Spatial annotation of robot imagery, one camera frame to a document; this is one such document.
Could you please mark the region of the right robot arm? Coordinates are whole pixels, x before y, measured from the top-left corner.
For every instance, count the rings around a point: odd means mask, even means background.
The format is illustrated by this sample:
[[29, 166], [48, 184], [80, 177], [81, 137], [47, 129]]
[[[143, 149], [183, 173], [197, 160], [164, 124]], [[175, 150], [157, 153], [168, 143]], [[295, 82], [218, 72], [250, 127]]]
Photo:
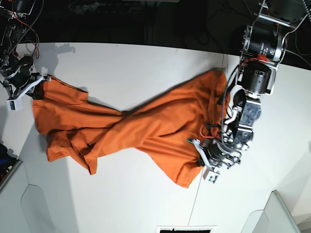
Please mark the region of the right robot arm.
[[[34, 72], [34, 59], [38, 59], [40, 39], [34, 29], [43, 12], [43, 0], [2, 0], [0, 15], [6, 19], [6, 25], [0, 30], [0, 84], [6, 89], [9, 99], [22, 95], [34, 100], [44, 97], [43, 82], [49, 75], [43, 76]], [[24, 40], [34, 46], [33, 52], [23, 57], [19, 56], [17, 46]]]

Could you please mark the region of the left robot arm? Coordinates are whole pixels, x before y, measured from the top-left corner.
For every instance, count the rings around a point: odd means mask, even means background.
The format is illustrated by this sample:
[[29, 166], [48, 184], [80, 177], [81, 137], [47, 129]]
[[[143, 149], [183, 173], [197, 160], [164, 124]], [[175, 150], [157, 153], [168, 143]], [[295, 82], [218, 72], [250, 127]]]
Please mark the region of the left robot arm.
[[198, 166], [217, 172], [222, 166], [240, 163], [242, 152], [253, 141], [253, 125], [261, 114], [260, 98], [273, 92], [276, 72], [287, 52], [287, 37], [310, 17], [308, 0], [264, 0], [259, 4], [253, 22], [244, 30], [239, 64], [218, 100], [225, 114], [227, 95], [233, 87], [240, 87], [233, 98], [232, 116], [222, 117], [216, 125], [219, 134], [206, 143], [190, 139], [199, 153]]

